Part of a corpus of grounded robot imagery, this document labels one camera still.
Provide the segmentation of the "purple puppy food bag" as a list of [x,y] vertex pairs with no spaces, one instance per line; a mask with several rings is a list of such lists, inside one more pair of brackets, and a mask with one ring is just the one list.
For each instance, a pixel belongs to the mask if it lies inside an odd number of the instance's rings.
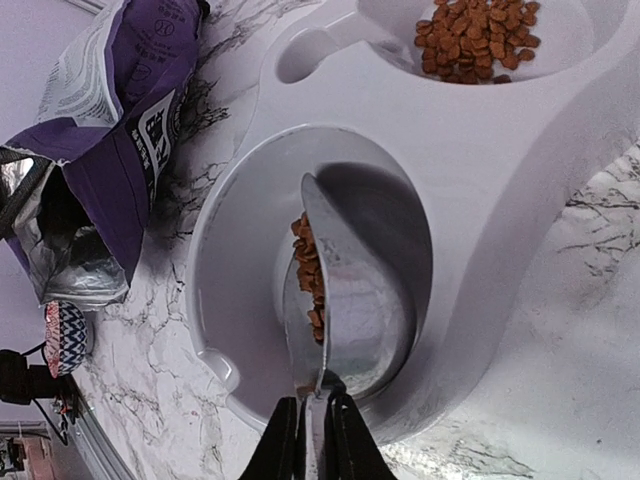
[[179,137],[205,1],[116,1],[63,51],[1,147],[1,236],[42,305],[127,295]]

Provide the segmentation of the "silver metal scoop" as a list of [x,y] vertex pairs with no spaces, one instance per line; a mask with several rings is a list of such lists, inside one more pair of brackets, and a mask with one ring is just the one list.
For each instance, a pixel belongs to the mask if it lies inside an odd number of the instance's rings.
[[296,224],[294,253],[285,276],[283,322],[298,401],[293,477],[338,479],[332,403],[339,382],[328,371],[329,272],[337,259],[339,215],[317,178],[301,182],[303,217]]

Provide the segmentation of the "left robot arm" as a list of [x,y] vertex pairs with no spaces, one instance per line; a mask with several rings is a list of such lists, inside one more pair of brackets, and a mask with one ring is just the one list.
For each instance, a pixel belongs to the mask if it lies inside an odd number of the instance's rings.
[[51,431],[64,446],[69,445],[68,421],[58,428],[41,400],[61,400],[63,406],[73,409],[78,404],[78,392],[68,376],[54,378],[47,365],[29,365],[27,358],[36,352],[46,360],[43,341],[32,349],[20,353],[14,350],[1,350],[1,401],[8,404],[29,406],[34,403],[44,417]]

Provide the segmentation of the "red patterned ceramic bowl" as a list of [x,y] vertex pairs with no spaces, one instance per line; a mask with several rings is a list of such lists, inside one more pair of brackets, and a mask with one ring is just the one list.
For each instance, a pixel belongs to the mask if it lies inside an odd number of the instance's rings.
[[85,314],[64,300],[49,302],[44,309],[43,356],[53,378],[74,372],[93,348],[93,327]]

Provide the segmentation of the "brown kibble in scoop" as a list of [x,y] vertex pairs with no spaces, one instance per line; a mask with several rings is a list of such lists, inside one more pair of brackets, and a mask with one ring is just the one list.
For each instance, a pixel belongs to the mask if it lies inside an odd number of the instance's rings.
[[325,339],[325,287],[319,254],[306,212],[291,224],[295,237],[294,259],[298,262],[296,275],[299,288],[312,296],[313,308],[307,312],[314,340],[323,344]]

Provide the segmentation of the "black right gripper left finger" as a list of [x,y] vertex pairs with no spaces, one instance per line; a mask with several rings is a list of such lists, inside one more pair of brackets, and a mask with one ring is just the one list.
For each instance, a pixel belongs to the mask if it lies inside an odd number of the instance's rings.
[[296,399],[281,398],[242,473],[242,480],[291,480],[295,463],[297,427]]

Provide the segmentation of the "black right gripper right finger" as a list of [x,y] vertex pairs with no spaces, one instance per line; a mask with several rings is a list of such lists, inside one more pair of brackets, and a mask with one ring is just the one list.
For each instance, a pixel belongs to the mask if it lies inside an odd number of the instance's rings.
[[397,479],[383,459],[354,399],[341,384],[329,394],[323,427],[326,479]]

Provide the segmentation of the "brown kibble in back bowl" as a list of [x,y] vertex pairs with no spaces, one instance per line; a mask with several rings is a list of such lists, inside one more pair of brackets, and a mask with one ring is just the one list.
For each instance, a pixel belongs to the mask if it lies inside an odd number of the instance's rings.
[[436,1],[429,19],[415,25],[422,72],[446,83],[504,84],[540,46],[531,33],[537,1]]

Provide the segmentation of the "aluminium front frame rail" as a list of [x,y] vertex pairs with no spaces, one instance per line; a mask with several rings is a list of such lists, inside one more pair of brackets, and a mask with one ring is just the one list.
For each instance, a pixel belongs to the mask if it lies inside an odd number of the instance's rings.
[[134,480],[134,475],[99,424],[74,378],[70,376],[67,383],[72,392],[68,400],[70,411],[66,414],[69,443],[82,457],[89,470],[89,478]]

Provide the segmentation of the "grey double pet bowl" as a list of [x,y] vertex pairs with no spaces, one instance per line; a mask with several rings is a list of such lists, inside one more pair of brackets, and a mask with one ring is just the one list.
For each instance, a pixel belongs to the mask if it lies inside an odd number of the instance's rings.
[[401,278],[411,353],[362,413],[412,436],[487,370],[524,273],[571,194],[639,131],[639,5],[545,1],[502,85],[422,76],[425,1],[327,1],[268,50],[249,129],[199,214],[186,302],[198,357],[263,429],[294,391],[282,323],[291,226],[313,175]]

